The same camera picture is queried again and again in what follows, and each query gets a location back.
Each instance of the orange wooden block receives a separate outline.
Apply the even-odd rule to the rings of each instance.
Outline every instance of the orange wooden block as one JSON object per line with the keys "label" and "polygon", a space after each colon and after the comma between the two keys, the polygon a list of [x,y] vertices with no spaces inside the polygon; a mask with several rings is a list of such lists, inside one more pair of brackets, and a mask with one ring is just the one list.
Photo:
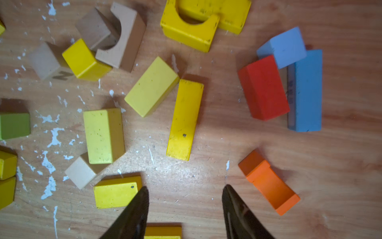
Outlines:
{"label": "orange wooden block", "polygon": [[239,167],[280,216],[300,201],[299,196],[275,174],[270,164],[256,151],[243,159]]}

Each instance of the yellow wooden block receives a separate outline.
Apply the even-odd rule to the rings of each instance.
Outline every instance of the yellow wooden block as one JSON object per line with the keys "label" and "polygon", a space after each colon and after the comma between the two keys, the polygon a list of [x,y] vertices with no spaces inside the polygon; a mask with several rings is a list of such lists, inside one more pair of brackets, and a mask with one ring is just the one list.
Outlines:
{"label": "yellow wooden block", "polygon": [[95,55],[82,38],[62,53],[76,77],[89,81],[97,81],[112,69],[111,66],[96,60]]}
{"label": "yellow wooden block", "polygon": [[145,117],[155,111],[178,82],[178,74],[157,57],[127,94],[125,101]]}
{"label": "yellow wooden block", "polygon": [[110,164],[125,153],[121,109],[84,112],[90,164]]}
{"label": "yellow wooden block", "polygon": [[0,180],[13,177],[16,174],[17,156],[0,151]]}
{"label": "yellow wooden block", "polygon": [[144,239],[181,239],[181,226],[148,226]]}
{"label": "yellow wooden block", "polygon": [[102,180],[94,186],[97,208],[127,206],[142,187],[140,176]]}
{"label": "yellow wooden block", "polygon": [[206,21],[211,15],[220,16],[219,28],[239,34],[247,19],[250,0],[179,0],[181,14]]}
{"label": "yellow wooden block", "polygon": [[0,210],[13,202],[16,177],[0,181]]}
{"label": "yellow wooden block", "polygon": [[203,89],[204,85],[201,83],[180,80],[168,139],[167,156],[189,160]]}
{"label": "yellow wooden block", "polygon": [[219,23],[219,16],[212,14],[202,24],[188,24],[179,17],[177,5],[176,0],[167,0],[160,21],[163,33],[168,38],[202,52],[208,52]]}

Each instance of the wooden arch block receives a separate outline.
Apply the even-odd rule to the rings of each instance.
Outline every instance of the wooden arch block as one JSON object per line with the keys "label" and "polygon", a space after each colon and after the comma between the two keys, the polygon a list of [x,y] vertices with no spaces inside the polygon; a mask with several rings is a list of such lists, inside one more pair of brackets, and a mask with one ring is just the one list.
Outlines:
{"label": "wooden arch block", "polygon": [[115,68],[131,72],[146,25],[138,12],[131,8],[113,2],[110,10],[121,22],[121,36],[112,48],[98,49],[95,58]]}
{"label": "wooden arch block", "polygon": [[209,52],[219,19],[218,15],[212,14],[202,24],[188,24],[179,17],[176,0],[167,0],[160,25],[168,38],[202,52]]}

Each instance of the wood grain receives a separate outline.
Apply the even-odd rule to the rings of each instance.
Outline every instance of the wood grain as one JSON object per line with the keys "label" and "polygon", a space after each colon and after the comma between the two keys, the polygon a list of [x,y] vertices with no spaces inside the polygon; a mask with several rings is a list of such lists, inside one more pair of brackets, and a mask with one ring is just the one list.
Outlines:
{"label": "wood grain", "polygon": [[[218,29],[207,54],[163,35],[159,22],[165,0],[119,2],[136,9],[147,28],[137,66],[131,73],[113,69],[101,79],[100,87],[98,82],[77,79],[52,81],[50,86],[38,79],[22,53],[28,55],[42,41],[68,47],[71,38],[80,38],[76,21],[93,7],[120,28],[109,10],[111,0],[71,0],[67,7],[54,0],[55,16],[48,15],[48,0],[0,2],[0,16],[7,28],[0,37],[0,110],[29,111],[32,126],[28,138],[1,143],[0,150],[18,154],[23,181],[16,183],[14,203],[0,211],[0,238],[55,238],[54,206],[58,206],[58,238],[98,238],[122,208],[96,209],[92,186],[105,176],[118,175],[118,169],[123,174],[140,172],[148,186],[148,222],[181,223],[185,239],[226,238],[221,203],[225,184],[235,188],[275,238],[382,238],[379,0],[254,1],[242,33],[237,36]],[[268,122],[251,118],[236,73],[256,59],[256,49],[266,40],[295,26],[300,26],[309,48],[324,53],[320,132],[290,131],[286,115]],[[123,100],[157,56],[171,65],[172,54],[184,78],[205,84],[189,162],[165,156],[177,88],[146,118]],[[86,151],[83,116],[77,110],[114,107],[114,101],[126,109],[126,154],[80,191],[71,181],[62,181],[66,168]],[[60,115],[60,119],[42,123],[40,114],[51,115],[53,120]],[[53,128],[65,129],[57,137],[62,144],[47,148]],[[261,149],[275,172],[301,197],[283,216],[238,168],[255,148]],[[56,168],[51,175],[41,165],[44,150]],[[74,158],[68,161],[64,155]],[[36,170],[31,171],[21,157]],[[41,200],[50,176],[57,182],[56,191]]]}

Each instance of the blue rectangular block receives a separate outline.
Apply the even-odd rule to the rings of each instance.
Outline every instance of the blue rectangular block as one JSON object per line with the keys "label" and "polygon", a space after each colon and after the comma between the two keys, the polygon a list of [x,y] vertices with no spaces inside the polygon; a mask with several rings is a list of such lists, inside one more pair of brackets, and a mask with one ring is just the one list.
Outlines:
{"label": "blue rectangular block", "polygon": [[322,50],[288,66],[288,128],[297,132],[321,130]]}
{"label": "blue rectangular block", "polygon": [[272,54],[279,69],[305,58],[306,49],[300,28],[292,28],[271,38],[257,50],[259,59]]}

